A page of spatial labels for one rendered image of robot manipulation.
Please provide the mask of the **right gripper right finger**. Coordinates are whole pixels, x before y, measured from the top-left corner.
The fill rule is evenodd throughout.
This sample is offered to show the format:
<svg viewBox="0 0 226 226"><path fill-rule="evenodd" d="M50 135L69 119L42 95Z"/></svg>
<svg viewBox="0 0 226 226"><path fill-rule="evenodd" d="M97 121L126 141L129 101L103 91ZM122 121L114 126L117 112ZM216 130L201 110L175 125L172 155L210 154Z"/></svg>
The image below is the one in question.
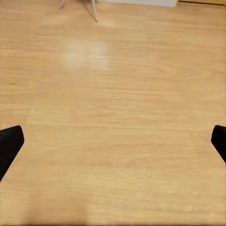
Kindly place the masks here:
<svg viewBox="0 0 226 226"><path fill-rule="evenodd" d="M211 142L226 163L226 127L216 125L212 132Z"/></svg>

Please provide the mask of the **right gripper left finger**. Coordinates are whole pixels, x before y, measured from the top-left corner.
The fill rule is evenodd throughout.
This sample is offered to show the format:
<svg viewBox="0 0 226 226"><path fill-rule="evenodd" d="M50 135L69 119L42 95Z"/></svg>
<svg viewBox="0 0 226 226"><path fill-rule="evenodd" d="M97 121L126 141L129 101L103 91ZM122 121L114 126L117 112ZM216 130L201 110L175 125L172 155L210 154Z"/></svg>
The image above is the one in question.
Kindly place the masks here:
<svg viewBox="0 0 226 226"><path fill-rule="evenodd" d="M0 130L0 182L23 145L24 133L20 125Z"/></svg>

